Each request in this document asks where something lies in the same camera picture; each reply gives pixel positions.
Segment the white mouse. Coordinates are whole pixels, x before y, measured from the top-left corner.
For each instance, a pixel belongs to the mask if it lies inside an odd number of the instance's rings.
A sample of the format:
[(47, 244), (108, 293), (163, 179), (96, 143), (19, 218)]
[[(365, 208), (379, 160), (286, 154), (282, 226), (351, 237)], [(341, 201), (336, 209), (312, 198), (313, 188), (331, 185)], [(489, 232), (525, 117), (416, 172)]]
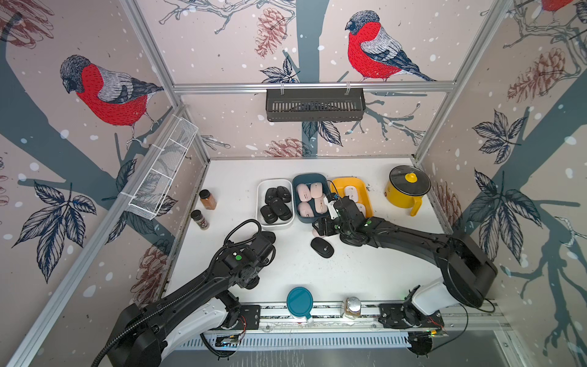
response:
[(366, 209), (365, 206), (363, 204), (360, 203), (356, 203), (357, 208), (359, 209), (360, 213), (364, 216), (367, 217), (366, 215)]
[(348, 185), (344, 188), (345, 196), (355, 203), (359, 202), (359, 191), (356, 187)]

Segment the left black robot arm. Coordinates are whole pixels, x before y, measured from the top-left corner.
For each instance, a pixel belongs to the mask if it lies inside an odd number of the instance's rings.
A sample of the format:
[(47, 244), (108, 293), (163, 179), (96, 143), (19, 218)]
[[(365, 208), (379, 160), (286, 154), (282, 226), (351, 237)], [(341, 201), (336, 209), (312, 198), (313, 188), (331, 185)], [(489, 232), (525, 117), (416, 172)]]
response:
[(178, 327), (197, 310), (212, 304), (196, 334), (238, 321), (241, 304), (230, 293), (238, 285), (251, 290), (259, 283), (259, 272), (275, 258), (276, 235), (257, 227), (249, 239), (233, 242), (226, 237), (208, 267), (171, 294), (143, 307), (131, 304), (119, 315), (107, 343), (92, 364), (107, 358), (113, 366), (159, 366), (172, 349), (182, 344)]

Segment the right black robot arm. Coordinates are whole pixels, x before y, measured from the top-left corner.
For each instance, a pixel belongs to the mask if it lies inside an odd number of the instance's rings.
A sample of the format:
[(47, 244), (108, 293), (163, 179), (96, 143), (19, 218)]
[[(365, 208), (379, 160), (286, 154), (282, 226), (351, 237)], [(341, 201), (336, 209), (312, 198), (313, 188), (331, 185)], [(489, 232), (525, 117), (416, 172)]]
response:
[(481, 310), (498, 270), (464, 232), (438, 234), (399, 226), (380, 217), (365, 217), (348, 197), (329, 203), (329, 214), (313, 222), (319, 235), (338, 235), (350, 246), (391, 249), (434, 264), (441, 278), (410, 291), (405, 300), (383, 310), (385, 327), (405, 330), (422, 327), (446, 307), (461, 304)]

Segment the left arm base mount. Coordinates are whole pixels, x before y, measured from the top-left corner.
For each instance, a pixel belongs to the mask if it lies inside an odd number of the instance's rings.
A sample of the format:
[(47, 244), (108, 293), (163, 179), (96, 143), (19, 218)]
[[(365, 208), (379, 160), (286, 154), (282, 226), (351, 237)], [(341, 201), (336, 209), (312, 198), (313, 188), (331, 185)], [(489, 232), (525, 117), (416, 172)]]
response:
[(259, 304), (243, 303), (231, 292), (223, 292), (199, 309), (209, 330), (258, 330), (261, 318)]

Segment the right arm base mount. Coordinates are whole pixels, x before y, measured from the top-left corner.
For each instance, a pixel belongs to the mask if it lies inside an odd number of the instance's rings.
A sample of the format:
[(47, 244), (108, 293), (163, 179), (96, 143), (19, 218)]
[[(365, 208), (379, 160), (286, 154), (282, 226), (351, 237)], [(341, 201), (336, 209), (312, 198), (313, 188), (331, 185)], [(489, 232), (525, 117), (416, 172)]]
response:
[(431, 315), (427, 315), (414, 305), (413, 298), (419, 288), (420, 286), (417, 286), (412, 289), (403, 301), (379, 304), (380, 317), (378, 322), (384, 328), (395, 330), (411, 328), (443, 329), (443, 318), (438, 310)]

